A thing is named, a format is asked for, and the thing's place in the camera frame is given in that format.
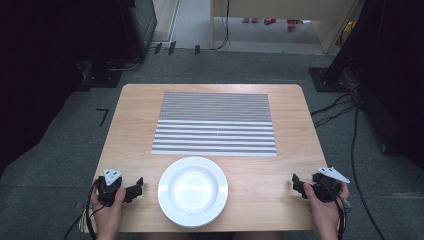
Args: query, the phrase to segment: white plate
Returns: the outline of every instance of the white plate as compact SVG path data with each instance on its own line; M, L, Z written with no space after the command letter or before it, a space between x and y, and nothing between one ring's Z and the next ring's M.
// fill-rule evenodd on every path
M228 197L228 182L221 168L203 157L182 158L163 173L159 204L178 225L200 227L221 213Z

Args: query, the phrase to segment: gray carpet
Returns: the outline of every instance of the gray carpet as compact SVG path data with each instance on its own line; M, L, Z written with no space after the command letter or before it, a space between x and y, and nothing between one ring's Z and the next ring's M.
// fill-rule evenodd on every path
M310 111L331 104L340 94L317 93L308 67L327 67L325 55L211 52L166 49L150 52L142 65L125 72L117 89L75 92L36 147L6 170L0 182L0 239L61 239L81 213L119 94L128 83L270 83L299 84ZM314 121L343 109L314 116ZM103 126L103 112L111 111ZM353 180L350 144L354 112L317 129L329 166ZM358 180L369 209L386 239L424 239L422 170L402 156L380 153L380 140L366 112L359 112L355 146ZM352 211L344 239L378 239L358 195L350 184ZM74 229L69 239L79 239ZM121 234L120 239L137 239ZM286 239L316 239L312 231L286 233Z

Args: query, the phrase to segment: wooden table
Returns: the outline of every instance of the wooden table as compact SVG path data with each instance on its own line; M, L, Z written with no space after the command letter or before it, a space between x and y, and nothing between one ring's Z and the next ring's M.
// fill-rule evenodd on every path
M214 18L227 16L228 0L210 0L210 47L214 48ZM228 17L313 20L324 53L329 53L346 23L358 14L363 0L231 0Z
M277 157L203 156L218 164L228 184L221 215L200 228L171 222L158 202L162 173L185 155L151 154L164 92L268 94ZM260 231L312 229L308 201L292 190L292 174L311 181L326 166L298 85L129 84L119 98L94 178L103 169L123 172L125 187L144 177L143 195L124 204L122 232Z

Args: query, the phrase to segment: light wood tabletop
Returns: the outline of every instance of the light wood tabletop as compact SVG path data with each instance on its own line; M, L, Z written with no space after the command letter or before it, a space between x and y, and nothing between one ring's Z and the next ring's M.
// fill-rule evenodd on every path
M152 154L165 92L267 94L276 157L202 156L218 164L228 180L222 213L199 228L169 220L158 201L164 171L187 155ZM94 178L103 169L123 172L122 186L144 178L143 195L124 204L121 232L310 230L308 201L292 190L292 175L311 182L326 161L298 85L129 84L124 86Z

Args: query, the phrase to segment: person's left hand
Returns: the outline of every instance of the person's left hand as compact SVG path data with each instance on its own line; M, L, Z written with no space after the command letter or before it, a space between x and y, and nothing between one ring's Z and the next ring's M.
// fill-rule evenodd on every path
M122 219L122 203L124 202L126 189L121 187L115 194L115 202L110 207L98 204L99 199L93 191L91 203L93 204L94 220L97 227L97 239L116 239Z

